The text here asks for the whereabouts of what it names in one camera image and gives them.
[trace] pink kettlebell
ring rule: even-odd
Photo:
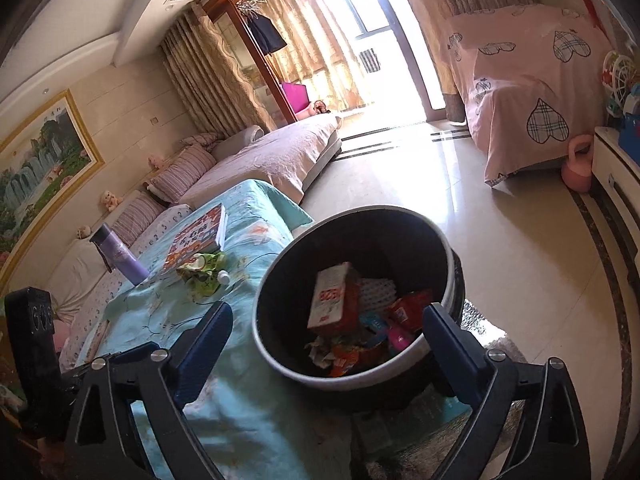
[[[587,153],[575,153],[586,144]],[[593,162],[593,136],[578,135],[569,141],[569,158],[562,163],[562,180],[569,189],[587,193],[591,187],[591,163]]]

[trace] blue gripper pad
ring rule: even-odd
[[[471,332],[462,330],[439,303],[422,311],[422,332],[460,402],[476,409],[482,403],[493,369]]]
[[[198,398],[233,328],[227,303],[214,303],[200,322],[185,330],[170,349],[167,385],[179,409]]]

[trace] purple thermos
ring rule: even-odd
[[[134,285],[139,285],[149,275],[149,271],[107,224],[102,224],[89,241],[97,247],[109,272],[113,265]]]

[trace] drawer handle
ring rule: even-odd
[[[618,194],[618,196],[620,197],[620,200],[622,200],[622,203],[625,205],[626,209],[629,211],[631,218],[634,219],[634,222],[636,223],[636,227],[640,229],[640,216],[638,215],[636,208],[633,206],[633,204],[631,203],[631,200],[629,200],[629,197],[626,195],[626,193],[622,190],[622,187],[620,187],[620,184],[618,184],[616,182],[616,179],[613,178],[612,174],[609,175],[609,185]]]

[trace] stuffed animal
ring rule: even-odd
[[[115,196],[111,191],[105,191],[100,198],[100,203],[105,206],[110,213],[122,203],[122,199]]]
[[[91,228],[88,225],[83,225],[78,228],[77,234],[78,238],[80,238],[81,240],[83,238],[87,238],[91,234]]]
[[[157,155],[149,155],[149,164],[156,170],[164,170],[166,166],[166,162]]]

